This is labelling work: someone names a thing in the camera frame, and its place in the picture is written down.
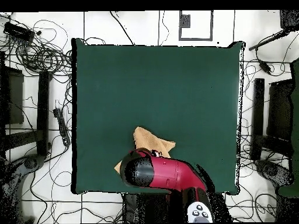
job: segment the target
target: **tangled wires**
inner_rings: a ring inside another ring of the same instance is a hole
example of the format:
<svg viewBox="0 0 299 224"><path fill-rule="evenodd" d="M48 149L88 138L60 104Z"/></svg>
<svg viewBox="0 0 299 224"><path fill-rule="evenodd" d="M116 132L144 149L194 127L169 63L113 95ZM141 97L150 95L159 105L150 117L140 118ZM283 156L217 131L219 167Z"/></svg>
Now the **tangled wires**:
<svg viewBox="0 0 299 224"><path fill-rule="evenodd" d="M284 73L290 73L288 71L286 71L286 66L289 65L289 62L285 62L285 58L286 58L286 54L288 52L288 49L290 48L291 44L288 46L286 53L284 55L283 61L282 62L266 62L267 65L270 67L271 71L270 73L268 73L270 76L280 76ZM260 71L262 71L261 68L257 69L256 65L260 64L261 62L263 62L260 58L258 58L257 55L257 51L256 51L256 59L250 60L250 61L244 61L246 63L246 66L244 67L244 77L247 80L247 83L245 84L245 88L243 91L243 105L245 102L249 103L249 105L251 105L250 107L246 107L244 110L242 110L242 133L241 133L241 154L240 154L240 160L241 160L241 164L240 164L240 171L243 171L244 169L249 170L249 174L244 175L244 176L240 176L240 178L246 178L251 176L254 172L257 172L256 170L256 166L254 164L254 161L250 160L250 154L249 151L251 149L251 133L250 133L250 127L251 124L249 123L249 121L246 119L246 115L249 113L249 111L252 109L253 107L253 100L250 97L250 95L248 95L248 89L251 88L252 86L252 82L254 77L256 76L256 74ZM275 162L277 164L281 164L283 163L284 160L288 160L286 157L276 154L275 152L273 152L272 150L267 150L267 149L262 149L263 151L263 155L265 156L265 160L269 160L271 162ZM255 197L241 184L239 184L241 187L241 193L246 193L249 194L250 199L246 199L243 200L241 202L236 203L234 201L234 197L237 196L231 196L232 201L234 202L235 205L233 206L228 206L228 209L235 209L235 208L239 208L240 210L242 210L243 212L245 212L245 214L248 217L234 217L234 221L236 222L242 222L242 220L246 220L246 221L261 221L263 222L262 218L260 217L261 214L267 214L272 216L273 218L276 219L276 207L274 207L272 204L266 204L262 205L260 203L258 203L258 199L260 197L268 197L268 199L274 200L274 202L276 203L276 197L269 194L269 193L261 193L256 195ZM248 207L245 206L241 206L241 204L243 202L250 202L251 205ZM252 213L248 214L244 208L251 208L252 209Z"/></svg>

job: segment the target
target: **tan cloth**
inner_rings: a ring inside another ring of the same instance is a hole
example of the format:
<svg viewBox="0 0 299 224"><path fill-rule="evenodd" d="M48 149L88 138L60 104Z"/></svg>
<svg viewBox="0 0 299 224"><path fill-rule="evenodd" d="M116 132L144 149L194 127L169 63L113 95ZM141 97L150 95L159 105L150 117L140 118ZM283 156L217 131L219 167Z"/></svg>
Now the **tan cloth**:
<svg viewBox="0 0 299 224"><path fill-rule="evenodd" d="M175 147L175 142L166 141L161 138L156 137L154 134L150 133L146 129L137 127L133 133L135 140L135 148L146 148L151 150L156 150L162 153L163 157L170 158L169 151ZM115 166L115 170L119 173L121 161Z"/></svg>

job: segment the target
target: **green tablecloth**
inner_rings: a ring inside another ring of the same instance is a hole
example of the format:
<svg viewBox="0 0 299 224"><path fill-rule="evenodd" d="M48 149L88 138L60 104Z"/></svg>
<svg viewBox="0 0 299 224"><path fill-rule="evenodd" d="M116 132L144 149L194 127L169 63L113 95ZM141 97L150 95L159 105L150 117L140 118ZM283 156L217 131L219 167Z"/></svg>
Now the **green tablecloth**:
<svg viewBox="0 0 299 224"><path fill-rule="evenodd" d="M294 90L290 96L293 109L293 127L291 133L291 143L294 149L294 154L289 160L289 167L294 174L294 183L291 186L280 187L278 194L289 197L299 198L299 58L290 64L291 75L294 81Z"/></svg>
<svg viewBox="0 0 299 224"><path fill-rule="evenodd" d="M147 47L84 45L76 39L72 45L77 59L72 187L77 193L163 192L128 187L114 170L134 149L137 126L175 141L170 156L203 167L216 191L237 193L242 42L230 48Z"/></svg>

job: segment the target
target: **black cable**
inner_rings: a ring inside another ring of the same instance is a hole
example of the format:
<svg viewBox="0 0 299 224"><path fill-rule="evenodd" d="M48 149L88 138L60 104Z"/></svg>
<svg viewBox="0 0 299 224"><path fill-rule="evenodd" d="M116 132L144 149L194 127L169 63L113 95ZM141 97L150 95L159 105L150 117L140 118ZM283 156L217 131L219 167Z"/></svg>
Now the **black cable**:
<svg viewBox="0 0 299 224"><path fill-rule="evenodd" d="M39 200L41 200L42 202L44 202L45 205L46 205L46 208L44 209L43 213L40 215L40 217L39 217L39 219L38 219L38 221L37 221L37 224L39 224L41 217L44 215L44 213L46 212L46 210L47 210L47 208L48 208L48 204L47 204L47 202L45 202L45 200L41 199L40 197L38 197L38 196L33 192L33 190L32 190L32 184L33 184L34 180L35 180L35 172L33 172L33 179L32 179L32 182L31 182L31 184L30 184L30 191L31 191L31 193L32 193L33 196L35 196L37 199L39 199Z"/></svg>
<svg viewBox="0 0 299 224"><path fill-rule="evenodd" d="M167 41L168 36L169 36L169 29L168 29L168 28L165 26L165 24L164 24L164 14L165 14L165 11L163 12L162 24L163 24L163 26L167 29L168 34L167 34L166 39L162 41L161 45L163 45L164 41Z"/></svg>
<svg viewBox="0 0 299 224"><path fill-rule="evenodd" d="M129 35L127 34L127 32L125 31L125 29L124 29L123 25L120 23L120 21L119 21L119 20L112 14L111 11L109 11L109 12L110 12L110 14L112 15L112 17L119 23L119 25L120 25L121 28L123 29L124 33L126 34L126 36L128 37L128 39L131 41L131 44L132 44L132 45L135 45L135 44L133 43L133 41L131 40L131 38L129 37Z"/></svg>

